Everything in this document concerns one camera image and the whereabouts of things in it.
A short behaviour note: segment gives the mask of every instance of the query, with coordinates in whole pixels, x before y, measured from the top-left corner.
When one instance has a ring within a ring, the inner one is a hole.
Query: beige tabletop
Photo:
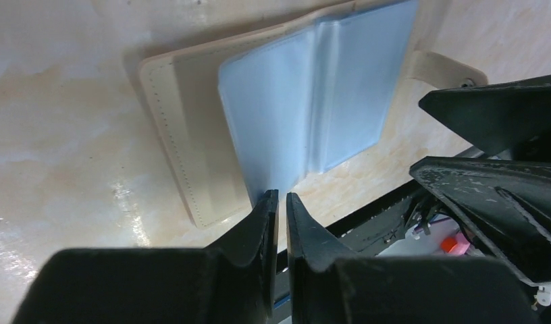
[[[333,3],[0,0],[0,323],[59,249],[204,246],[238,221],[201,230],[187,216],[138,83],[142,59]],[[416,49],[492,83],[551,74],[551,1],[421,0],[421,12]],[[429,90],[402,80],[379,144],[296,186],[318,221],[406,182],[426,155],[469,146],[418,109]]]

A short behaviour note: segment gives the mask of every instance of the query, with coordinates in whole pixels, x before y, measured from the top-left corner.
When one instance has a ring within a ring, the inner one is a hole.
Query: pink object
[[[470,247],[470,242],[467,240],[467,238],[462,234],[458,233],[454,239],[456,240],[456,245],[453,246],[450,251],[448,251],[448,254],[450,255],[463,255],[466,253],[466,251]]]

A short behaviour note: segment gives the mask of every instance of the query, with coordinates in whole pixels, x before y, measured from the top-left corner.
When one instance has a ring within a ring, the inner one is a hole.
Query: light blue panel
[[[328,18],[225,62],[219,91],[248,193],[289,192],[374,145],[417,0]]]

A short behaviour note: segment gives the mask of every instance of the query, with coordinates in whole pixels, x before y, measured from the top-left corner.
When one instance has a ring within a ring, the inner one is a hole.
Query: wallet
[[[197,227],[243,217],[263,190],[285,194],[308,172],[376,143],[405,53],[404,77],[437,88],[465,78],[488,83],[443,55],[409,52],[419,1],[386,2],[349,1],[141,63],[140,82]]]

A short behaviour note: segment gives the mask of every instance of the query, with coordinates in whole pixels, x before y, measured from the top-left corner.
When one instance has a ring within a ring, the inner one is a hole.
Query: stitched edge
[[[151,69],[148,73],[148,77],[149,77],[149,81],[151,83],[151,87],[153,89],[153,95],[154,97],[156,98],[156,102],[158,103],[158,110],[160,111],[160,118],[163,120],[164,122],[164,128],[166,129],[166,132],[168,134],[168,137],[169,137],[169,140],[170,140],[170,143],[172,144],[172,146],[174,147],[174,151],[176,152],[176,158],[178,159],[178,164],[180,165],[180,171],[182,172],[182,177],[184,178],[184,183],[186,184],[186,187],[188,188],[188,194],[190,195],[190,199],[194,205],[194,211],[196,212],[196,216],[198,217],[198,220],[199,220],[199,223],[202,224],[202,226],[204,227],[207,227],[207,226],[210,226],[214,223],[217,223],[218,221],[220,221],[221,219],[225,219],[227,217],[228,214],[224,214],[224,215],[221,215],[220,217],[218,217],[217,219],[214,219],[213,221],[209,222],[209,223],[204,223],[203,220],[202,220],[202,215],[200,214],[200,211],[199,211],[199,208],[198,208],[198,203],[196,202],[196,198],[194,197],[194,192],[192,191],[192,186],[190,185],[190,182],[188,180],[188,176],[186,175],[186,170],[184,168],[184,162],[182,161],[182,159],[180,158],[180,154],[178,152],[178,147],[176,146],[176,142],[174,141],[174,138],[172,137],[172,133],[170,132],[170,129],[168,128],[168,123],[167,123],[167,120],[166,120],[166,114],[164,114],[164,111],[162,109],[162,103],[160,101],[160,99],[158,99],[159,95],[158,95],[158,92],[156,91],[156,87],[153,83],[153,79],[152,79],[152,74],[153,72],[155,71],[161,71],[162,68],[164,68],[165,66],[167,65],[173,65],[173,64],[177,64],[177,63],[181,63],[181,62],[185,62],[185,61],[190,61],[190,60],[193,60],[193,59],[202,59],[204,57],[208,57],[210,55],[214,55],[214,54],[217,54],[217,53],[221,53],[221,52],[225,52],[225,51],[229,51],[229,50],[233,50],[233,49],[237,49],[238,47],[243,47],[243,46],[246,46],[246,45],[250,45],[250,44],[254,44],[254,43],[259,43],[261,41],[267,41],[271,38],[275,38],[275,37],[280,37],[281,35],[284,35],[285,32],[281,32],[281,33],[278,33],[278,34],[275,34],[275,35],[272,35],[272,36],[268,36],[268,37],[263,37],[263,38],[260,38],[260,39],[257,39],[257,40],[253,40],[253,41],[250,41],[250,42],[245,42],[245,43],[242,43],[242,44],[239,44],[239,45],[234,45],[234,46],[231,46],[231,47],[225,47],[225,48],[222,48],[222,49],[218,49],[216,51],[212,51],[212,52],[208,52],[208,53],[203,53],[201,55],[193,55],[191,57],[187,57],[187,58],[182,58],[182,59],[173,59],[172,62],[170,63],[167,63],[167,64],[163,64],[163,65],[160,65],[158,67],[154,67],[153,69]],[[240,212],[241,210],[243,210],[244,207],[241,207],[239,209],[236,209],[235,211],[231,212],[231,214],[235,214],[235,213],[238,213]]]

